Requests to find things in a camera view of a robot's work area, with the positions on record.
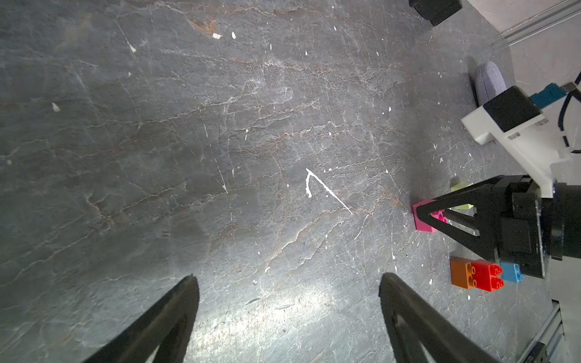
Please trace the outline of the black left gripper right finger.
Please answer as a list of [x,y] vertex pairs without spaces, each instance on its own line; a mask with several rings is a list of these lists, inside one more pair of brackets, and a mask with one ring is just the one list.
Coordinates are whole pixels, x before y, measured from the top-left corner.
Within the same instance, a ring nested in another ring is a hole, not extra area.
[[495,362],[496,360],[394,273],[384,273],[378,294],[397,362]]

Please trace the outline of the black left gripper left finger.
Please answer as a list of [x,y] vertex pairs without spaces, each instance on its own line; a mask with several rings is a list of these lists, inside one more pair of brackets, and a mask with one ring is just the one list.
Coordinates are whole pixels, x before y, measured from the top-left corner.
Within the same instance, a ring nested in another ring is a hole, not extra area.
[[198,280],[185,276],[87,362],[183,362],[200,299]]

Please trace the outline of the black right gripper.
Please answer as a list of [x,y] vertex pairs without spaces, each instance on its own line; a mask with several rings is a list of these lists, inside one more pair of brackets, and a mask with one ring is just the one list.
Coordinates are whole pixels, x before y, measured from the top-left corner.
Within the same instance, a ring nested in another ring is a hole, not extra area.
[[503,175],[480,181],[415,205],[415,216],[470,204],[480,218],[498,216],[496,236],[491,228],[479,235],[431,218],[431,226],[476,253],[483,260],[515,263],[524,275],[545,278],[549,264],[550,218],[543,213],[540,186],[527,175]]

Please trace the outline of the orange lego brick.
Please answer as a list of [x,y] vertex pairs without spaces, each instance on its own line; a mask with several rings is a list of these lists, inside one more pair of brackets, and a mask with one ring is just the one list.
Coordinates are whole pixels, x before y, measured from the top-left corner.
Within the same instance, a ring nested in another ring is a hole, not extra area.
[[476,287],[471,260],[455,257],[450,260],[451,282],[456,287],[470,290]]

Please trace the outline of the red lego brick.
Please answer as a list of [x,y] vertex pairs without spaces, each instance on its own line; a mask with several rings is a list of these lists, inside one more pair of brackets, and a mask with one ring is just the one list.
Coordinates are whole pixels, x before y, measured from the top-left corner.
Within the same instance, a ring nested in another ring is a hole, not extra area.
[[505,286],[501,278],[503,273],[501,266],[486,260],[475,260],[471,262],[471,267],[473,268],[472,278],[476,283],[476,288],[492,293]]

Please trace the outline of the blue lego brick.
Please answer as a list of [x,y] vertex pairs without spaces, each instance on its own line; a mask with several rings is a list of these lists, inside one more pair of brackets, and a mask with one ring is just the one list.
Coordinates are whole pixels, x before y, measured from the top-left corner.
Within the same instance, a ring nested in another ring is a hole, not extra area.
[[524,280],[524,274],[520,270],[519,264],[500,262],[502,268],[502,280],[514,284],[519,284]]

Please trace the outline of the purple glasses case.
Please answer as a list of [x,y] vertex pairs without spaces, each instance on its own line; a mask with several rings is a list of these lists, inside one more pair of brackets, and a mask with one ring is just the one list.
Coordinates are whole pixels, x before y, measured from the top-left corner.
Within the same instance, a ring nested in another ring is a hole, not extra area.
[[484,106],[508,89],[500,69],[492,61],[476,67],[474,86],[479,106]]

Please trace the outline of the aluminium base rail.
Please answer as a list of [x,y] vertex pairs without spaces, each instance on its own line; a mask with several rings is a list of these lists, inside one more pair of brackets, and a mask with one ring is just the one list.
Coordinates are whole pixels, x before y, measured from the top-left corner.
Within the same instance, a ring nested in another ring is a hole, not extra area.
[[563,341],[561,307],[558,301],[553,300],[552,311],[516,362],[556,362],[557,350]]

